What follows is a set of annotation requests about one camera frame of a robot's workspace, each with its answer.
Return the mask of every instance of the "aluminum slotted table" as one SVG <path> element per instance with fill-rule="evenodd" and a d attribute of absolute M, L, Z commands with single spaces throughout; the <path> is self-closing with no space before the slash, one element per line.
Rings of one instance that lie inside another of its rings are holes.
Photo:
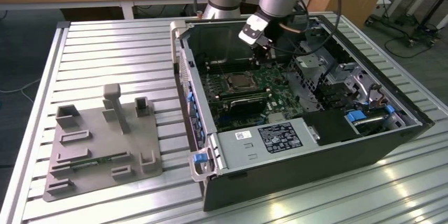
<path fill-rule="evenodd" d="M 335 22 L 334 13 L 315 13 Z M 448 220 L 448 108 L 355 25 L 340 31 L 436 125 L 375 165 L 212 212 L 191 179 L 184 119 L 171 62 L 170 23 L 182 18 L 60 24 L 4 201 L 0 223 L 439 223 Z M 102 85 L 122 102 L 155 104 L 159 177 L 44 202 L 59 105 L 102 107 Z"/>

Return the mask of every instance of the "barcode sticker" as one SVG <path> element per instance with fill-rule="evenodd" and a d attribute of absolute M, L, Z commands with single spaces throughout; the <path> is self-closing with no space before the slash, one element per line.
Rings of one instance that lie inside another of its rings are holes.
<path fill-rule="evenodd" d="M 242 139 L 252 137 L 252 134 L 251 134 L 251 131 L 243 131 L 243 132 L 236 132 L 235 136 L 238 140 L 242 140 Z"/>

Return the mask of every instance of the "gray floor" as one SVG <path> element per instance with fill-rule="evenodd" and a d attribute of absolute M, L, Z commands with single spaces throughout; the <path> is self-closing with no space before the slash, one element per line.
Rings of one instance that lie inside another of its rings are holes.
<path fill-rule="evenodd" d="M 436 0 L 427 0 L 416 12 L 422 19 L 424 13 Z M 179 16 L 182 6 L 168 6 L 162 11 L 162 6 L 138 11 L 138 18 L 175 17 Z M 448 2 L 439 9 L 434 24 L 438 24 L 448 12 Z M 0 21 L 0 90 L 11 90 L 22 87 L 38 78 L 44 70 L 47 55 L 51 47 L 56 23 L 64 20 L 59 10 L 11 11 L 8 17 Z M 383 46 L 391 38 L 400 36 L 398 32 L 386 28 L 382 24 L 374 24 L 364 28 L 364 32 L 372 40 Z M 426 85 L 444 103 L 448 103 L 448 30 L 442 31 L 443 40 L 434 48 L 412 59 L 400 59 L 398 62 L 408 72 Z M 407 48 L 400 42 L 391 45 L 395 53 L 408 56 L 424 46 Z M 26 93 L 35 98 L 39 84 L 27 88 Z M 14 165 L 32 104 L 20 93 L 0 94 L 0 167 Z M 0 168 L 0 205 L 7 190 L 12 168 Z"/>

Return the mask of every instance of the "metal bracket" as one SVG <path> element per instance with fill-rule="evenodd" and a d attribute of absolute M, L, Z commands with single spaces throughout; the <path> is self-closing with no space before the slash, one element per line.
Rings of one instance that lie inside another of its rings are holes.
<path fill-rule="evenodd" d="M 170 24 L 170 38 L 171 38 L 171 57 L 174 64 L 178 63 L 176 57 L 176 39 L 188 30 L 184 20 L 175 20 Z"/>

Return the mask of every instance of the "gray post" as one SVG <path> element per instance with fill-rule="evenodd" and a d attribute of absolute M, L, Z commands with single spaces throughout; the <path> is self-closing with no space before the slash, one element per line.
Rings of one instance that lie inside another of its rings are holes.
<path fill-rule="evenodd" d="M 115 84 L 107 84 L 104 85 L 104 92 L 103 92 L 103 96 L 107 100 L 111 101 L 114 110 L 115 110 L 115 114 L 118 115 L 118 120 L 120 123 L 120 127 L 122 127 L 122 131 L 124 134 L 131 132 L 131 128 L 128 125 L 128 122 L 126 121 L 127 118 L 124 117 L 123 114 L 123 108 L 122 108 L 122 104 L 120 104 L 120 96 L 122 96 L 122 90 L 120 90 L 120 84 L 115 83 Z"/>

